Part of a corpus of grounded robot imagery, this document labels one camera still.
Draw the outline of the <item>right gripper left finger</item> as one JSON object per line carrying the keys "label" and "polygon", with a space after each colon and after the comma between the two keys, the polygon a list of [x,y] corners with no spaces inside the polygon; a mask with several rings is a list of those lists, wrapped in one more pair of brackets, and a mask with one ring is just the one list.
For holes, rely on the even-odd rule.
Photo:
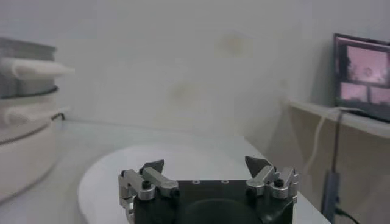
{"label": "right gripper left finger", "polygon": [[119,204],[129,223],[135,223],[135,201],[150,202],[158,196],[179,198],[179,182],[162,174],[164,160],[148,162],[139,169],[123,170],[118,175]]}

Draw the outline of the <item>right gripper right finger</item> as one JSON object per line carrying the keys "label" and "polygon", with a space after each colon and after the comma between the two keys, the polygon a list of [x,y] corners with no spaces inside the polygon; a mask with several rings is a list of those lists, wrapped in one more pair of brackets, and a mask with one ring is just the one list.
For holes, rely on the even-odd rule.
{"label": "right gripper right finger", "polygon": [[268,194],[278,200],[292,200],[297,203],[298,172],[291,167],[278,170],[266,159],[245,156],[246,166],[252,176],[246,181],[246,187],[256,197]]}

